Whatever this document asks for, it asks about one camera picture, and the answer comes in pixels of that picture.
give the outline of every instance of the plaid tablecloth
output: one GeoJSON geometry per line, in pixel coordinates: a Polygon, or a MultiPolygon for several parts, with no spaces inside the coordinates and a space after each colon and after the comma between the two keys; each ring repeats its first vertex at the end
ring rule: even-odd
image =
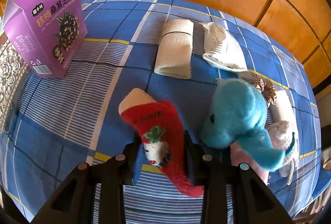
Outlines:
{"type": "MultiPolygon", "coordinates": [[[[82,9],[88,34],[65,78],[40,79],[29,73],[18,95],[17,117],[0,136],[1,184],[28,220],[78,163],[106,161],[133,141],[133,129],[118,113],[119,103],[133,88],[172,102],[193,141],[198,141],[215,78],[237,77],[202,59],[203,21],[215,21],[230,31],[250,73],[285,89],[292,103],[299,167],[290,186],[278,171],[270,173],[270,189],[291,216],[324,190],[331,175],[320,167],[315,98],[303,66],[275,40],[238,18],[182,0],[82,0],[82,9]],[[189,80],[153,72],[163,25],[174,18],[194,23],[189,80]]],[[[272,122],[269,111],[267,126],[272,122]]],[[[125,188],[127,223],[199,223],[202,199],[180,194],[148,165],[143,152],[139,159],[144,163],[141,173],[136,172],[140,178],[136,186],[125,188]]]]}

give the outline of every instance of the screw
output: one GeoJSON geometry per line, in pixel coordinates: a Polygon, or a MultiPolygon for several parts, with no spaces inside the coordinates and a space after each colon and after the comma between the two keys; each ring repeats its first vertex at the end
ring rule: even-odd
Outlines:
{"type": "Polygon", "coordinates": [[[242,170],[248,170],[249,169],[249,165],[247,163],[241,163],[240,164],[240,169],[242,169],[242,170]]]}
{"type": "Polygon", "coordinates": [[[78,169],[79,170],[84,170],[87,168],[87,163],[86,162],[81,162],[79,165],[78,165],[78,169]]]}
{"type": "Polygon", "coordinates": [[[118,155],[116,155],[115,159],[116,159],[117,161],[123,161],[123,160],[125,160],[125,155],[123,155],[123,154],[118,154],[118,155]]]}
{"type": "Polygon", "coordinates": [[[210,155],[208,155],[208,154],[205,154],[205,155],[202,156],[202,159],[203,159],[204,161],[211,161],[211,160],[212,160],[212,156],[210,156],[210,155]]]}

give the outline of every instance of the brown scrunchie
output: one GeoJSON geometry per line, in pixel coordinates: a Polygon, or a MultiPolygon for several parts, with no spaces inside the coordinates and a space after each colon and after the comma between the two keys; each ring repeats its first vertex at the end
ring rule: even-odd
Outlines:
{"type": "Polygon", "coordinates": [[[276,96],[276,89],[275,87],[268,81],[261,79],[260,77],[253,77],[252,78],[252,85],[260,92],[264,93],[264,99],[267,103],[267,107],[270,104],[275,104],[275,100],[277,99],[276,96]]]}

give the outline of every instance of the plush toy arm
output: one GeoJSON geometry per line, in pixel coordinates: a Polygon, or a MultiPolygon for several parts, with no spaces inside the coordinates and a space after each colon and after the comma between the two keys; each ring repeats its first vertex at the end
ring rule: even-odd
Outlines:
{"type": "Polygon", "coordinates": [[[279,169],[285,157],[284,150],[274,149],[267,130],[239,136],[238,143],[263,169],[275,171],[279,169]]]}

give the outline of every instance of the teal plush toy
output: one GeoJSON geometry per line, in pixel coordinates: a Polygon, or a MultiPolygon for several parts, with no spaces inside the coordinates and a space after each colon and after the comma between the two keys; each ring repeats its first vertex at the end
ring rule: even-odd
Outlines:
{"type": "Polygon", "coordinates": [[[200,138],[217,149],[238,140],[263,169],[274,171],[282,166],[285,151],[272,147],[264,129],[266,118],[266,102],[256,88],[240,79],[226,79],[217,86],[200,138]]]}

